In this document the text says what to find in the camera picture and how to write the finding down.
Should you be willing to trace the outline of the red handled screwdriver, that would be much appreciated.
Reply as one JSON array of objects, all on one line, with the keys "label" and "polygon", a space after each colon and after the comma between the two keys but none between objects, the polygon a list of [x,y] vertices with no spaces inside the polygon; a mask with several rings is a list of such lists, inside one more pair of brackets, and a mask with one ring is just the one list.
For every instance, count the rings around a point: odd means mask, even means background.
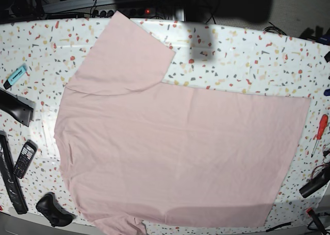
[{"label": "red handled screwdriver", "polygon": [[317,132],[317,136],[316,136],[316,142],[315,142],[314,148],[312,150],[311,157],[313,157],[314,154],[315,154],[315,151],[317,149],[319,141],[321,140],[321,138],[324,134],[324,131],[325,131],[325,128],[327,127],[327,124],[328,124],[328,115],[323,114],[321,119],[320,119],[319,128],[318,128],[318,132]]}]

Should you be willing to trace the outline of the black power strip red switch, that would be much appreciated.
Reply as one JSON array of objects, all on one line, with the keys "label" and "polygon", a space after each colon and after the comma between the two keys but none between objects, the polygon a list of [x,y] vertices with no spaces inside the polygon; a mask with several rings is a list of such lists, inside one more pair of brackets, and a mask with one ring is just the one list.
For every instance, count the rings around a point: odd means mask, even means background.
[{"label": "black power strip red switch", "polygon": [[92,11],[92,17],[111,18],[116,12],[120,12],[128,18],[149,19],[156,15],[155,8],[119,8],[119,9],[96,9]]}]

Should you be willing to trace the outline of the red and black tool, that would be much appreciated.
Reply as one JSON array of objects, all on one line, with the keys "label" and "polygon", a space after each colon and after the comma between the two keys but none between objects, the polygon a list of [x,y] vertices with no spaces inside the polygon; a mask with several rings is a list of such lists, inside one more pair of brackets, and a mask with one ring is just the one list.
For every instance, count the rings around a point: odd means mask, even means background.
[{"label": "red and black tool", "polygon": [[[320,221],[318,215],[314,212],[313,208],[308,208],[306,210],[306,213],[312,218],[312,221],[307,226],[308,230],[319,231],[323,235],[329,234],[329,231],[327,231],[327,229],[324,227],[323,223]],[[310,225],[312,223],[314,223],[314,225],[316,226],[316,229],[311,229],[310,228]]]}]

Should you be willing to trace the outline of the blue object at table edge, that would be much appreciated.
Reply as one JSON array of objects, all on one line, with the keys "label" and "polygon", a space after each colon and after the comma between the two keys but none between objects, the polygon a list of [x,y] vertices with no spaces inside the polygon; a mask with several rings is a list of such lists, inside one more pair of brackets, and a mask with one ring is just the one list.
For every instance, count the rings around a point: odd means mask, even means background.
[{"label": "blue object at table edge", "polygon": [[326,89],[323,94],[324,96],[330,96],[330,89]]}]

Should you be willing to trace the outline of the aluminium frame rail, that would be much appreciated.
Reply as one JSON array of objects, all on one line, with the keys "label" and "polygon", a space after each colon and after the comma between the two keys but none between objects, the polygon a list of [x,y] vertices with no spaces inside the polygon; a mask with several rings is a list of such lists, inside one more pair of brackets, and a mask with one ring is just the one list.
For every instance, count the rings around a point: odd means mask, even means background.
[{"label": "aluminium frame rail", "polygon": [[43,9],[45,13],[62,13],[95,6],[107,6],[115,3],[115,0],[66,0],[58,3],[43,5]]}]

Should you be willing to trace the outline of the black game controller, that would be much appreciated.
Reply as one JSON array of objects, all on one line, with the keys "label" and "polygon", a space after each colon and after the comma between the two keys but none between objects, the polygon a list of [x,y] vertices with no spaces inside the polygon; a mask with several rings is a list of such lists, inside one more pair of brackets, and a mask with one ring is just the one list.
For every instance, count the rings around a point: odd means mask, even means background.
[{"label": "black game controller", "polygon": [[60,206],[52,192],[46,193],[37,202],[36,210],[50,222],[52,227],[65,227],[71,224],[75,217]]}]

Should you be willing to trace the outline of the pink T-shirt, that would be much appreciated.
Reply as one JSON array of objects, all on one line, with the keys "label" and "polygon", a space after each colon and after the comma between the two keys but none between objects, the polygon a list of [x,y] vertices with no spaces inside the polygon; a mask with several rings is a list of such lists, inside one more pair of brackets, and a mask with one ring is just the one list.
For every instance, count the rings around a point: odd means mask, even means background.
[{"label": "pink T-shirt", "polygon": [[163,83],[174,55],[116,12],[66,85],[54,137],[76,207],[105,234],[264,225],[309,99]]}]

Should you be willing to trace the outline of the black handheld device with grip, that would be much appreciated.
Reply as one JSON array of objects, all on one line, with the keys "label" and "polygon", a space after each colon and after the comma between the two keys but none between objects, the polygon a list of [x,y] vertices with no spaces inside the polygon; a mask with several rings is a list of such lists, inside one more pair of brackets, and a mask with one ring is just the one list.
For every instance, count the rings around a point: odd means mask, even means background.
[{"label": "black handheld device with grip", "polygon": [[11,115],[17,122],[29,127],[33,119],[36,103],[22,96],[9,93],[1,88],[1,110]]}]

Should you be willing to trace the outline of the long black bar remote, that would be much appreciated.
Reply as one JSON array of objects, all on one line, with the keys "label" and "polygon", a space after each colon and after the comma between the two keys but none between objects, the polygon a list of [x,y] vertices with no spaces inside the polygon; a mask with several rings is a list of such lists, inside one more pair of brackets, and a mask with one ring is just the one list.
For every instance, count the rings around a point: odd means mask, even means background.
[{"label": "long black bar remote", "polygon": [[3,132],[1,132],[1,176],[15,211],[17,214],[26,214],[28,206],[25,202],[18,178],[13,172],[11,153]]}]

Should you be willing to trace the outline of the black phone handset with keypad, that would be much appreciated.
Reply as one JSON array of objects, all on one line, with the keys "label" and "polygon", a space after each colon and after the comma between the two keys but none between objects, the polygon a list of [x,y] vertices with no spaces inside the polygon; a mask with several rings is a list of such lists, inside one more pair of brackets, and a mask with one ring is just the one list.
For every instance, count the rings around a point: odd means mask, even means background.
[{"label": "black phone handset with keypad", "polygon": [[17,178],[22,179],[25,176],[36,152],[37,145],[33,141],[28,140],[24,143],[13,169]]}]

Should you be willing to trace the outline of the teal highlighter marker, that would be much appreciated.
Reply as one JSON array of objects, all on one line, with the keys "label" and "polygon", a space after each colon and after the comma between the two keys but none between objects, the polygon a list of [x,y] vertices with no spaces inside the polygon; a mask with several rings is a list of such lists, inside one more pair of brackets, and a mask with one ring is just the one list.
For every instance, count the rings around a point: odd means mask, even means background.
[{"label": "teal highlighter marker", "polygon": [[17,68],[5,81],[4,89],[8,90],[10,87],[12,87],[26,72],[26,64],[23,64],[19,68]]}]

